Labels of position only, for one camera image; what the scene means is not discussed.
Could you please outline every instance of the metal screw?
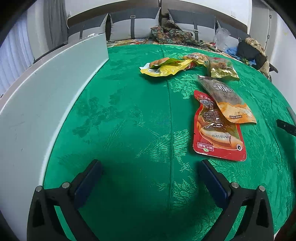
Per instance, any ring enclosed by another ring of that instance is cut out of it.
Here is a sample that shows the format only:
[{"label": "metal screw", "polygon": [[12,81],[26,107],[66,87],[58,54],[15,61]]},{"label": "metal screw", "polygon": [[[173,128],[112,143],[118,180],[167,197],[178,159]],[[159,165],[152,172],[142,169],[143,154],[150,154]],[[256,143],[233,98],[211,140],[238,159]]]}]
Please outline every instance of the metal screw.
[{"label": "metal screw", "polygon": [[263,187],[263,186],[259,186],[259,189],[260,189],[260,191],[265,191],[265,187]]},{"label": "metal screw", "polygon": [[238,187],[239,187],[239,184],[236,183],[236,182],[233,182],[233,183],[231,183],[231,186],[232,186],[233,188],[238,188]]},{"label": "metal screw", "polygon": [[65,182],[62,184],[62,188],[68,188],[70,186],[70,183]]},{"label": "metal screw", "polygon": [[42,186],[38,186],[38,187],[35,188],[36,192],[40,192],[41,190],[42,190]]}]

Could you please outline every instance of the gray curtain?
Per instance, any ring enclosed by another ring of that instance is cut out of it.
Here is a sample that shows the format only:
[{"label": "gray curtain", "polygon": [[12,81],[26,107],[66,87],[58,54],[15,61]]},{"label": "gray curtain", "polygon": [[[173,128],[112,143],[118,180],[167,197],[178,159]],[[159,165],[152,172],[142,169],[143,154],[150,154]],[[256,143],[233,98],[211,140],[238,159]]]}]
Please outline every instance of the gray curtain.
[{"label": "gray curtain", "polygon": [[44,29],[50,50],[68,40],[65,0],[44,0]]}]

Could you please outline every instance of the curtain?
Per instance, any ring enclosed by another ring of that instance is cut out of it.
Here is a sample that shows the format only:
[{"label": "curtain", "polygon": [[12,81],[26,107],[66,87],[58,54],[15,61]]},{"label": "curtain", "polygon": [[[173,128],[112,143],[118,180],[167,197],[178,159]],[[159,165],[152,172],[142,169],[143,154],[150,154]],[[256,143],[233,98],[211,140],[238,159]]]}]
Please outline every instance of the curtain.
[{"label": "curtain", "polygon": [[0,47],[0,96],[33,64],[33,61],[25,12]]},{"label": "curtain", "polygon": [[49,50],[68,40],[65,0],[44,0],[44,30]]}]

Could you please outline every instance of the red snack package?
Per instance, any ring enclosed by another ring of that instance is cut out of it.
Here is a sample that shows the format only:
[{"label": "red snack package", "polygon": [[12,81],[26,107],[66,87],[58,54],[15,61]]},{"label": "red snack package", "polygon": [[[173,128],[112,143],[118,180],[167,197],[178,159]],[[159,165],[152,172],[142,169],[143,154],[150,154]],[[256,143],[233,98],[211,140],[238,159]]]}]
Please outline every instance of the red snack package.
[{"label": "red snack package", "polygon": [[195,90],[194,97],[200,107],[194,116],[193,149],[199,154],[233,161],[246,160],[239,124],[228,121],[209,95]]}]

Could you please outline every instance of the bed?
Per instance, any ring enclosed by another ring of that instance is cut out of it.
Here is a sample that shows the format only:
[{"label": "bed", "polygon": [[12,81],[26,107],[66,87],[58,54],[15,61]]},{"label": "bed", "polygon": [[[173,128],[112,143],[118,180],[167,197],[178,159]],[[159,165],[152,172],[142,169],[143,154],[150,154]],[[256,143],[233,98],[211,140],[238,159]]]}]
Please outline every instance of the bed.
[{"label": "bed", "polygon": [[[206,69],[196,67],[164,78],[139,71],[152,60],[192,52],[218,56],[178,45],[108,48],[109,61],[84,89],[61,128],[44,187],[71,181],[91,160],[101,160],[104,175],[79,210],[100,240],[201,240],[221,212],[196,178],[195,164],[206,156],[192,148],[199,107],[193,91],[204,91],[192,75],[206,75]],[[290,167],[295,162],[295,138],[276,126],[276,119],[293,123],[289,104],[260,72],[231,61],[241,80],[228,84],[258,123],[241,125],[246,161],[208,159],[229,181],[245,188],[266,187],[276,232],[289,216],[294,198]],[[234,236],[243,211],[227,240]]]}]

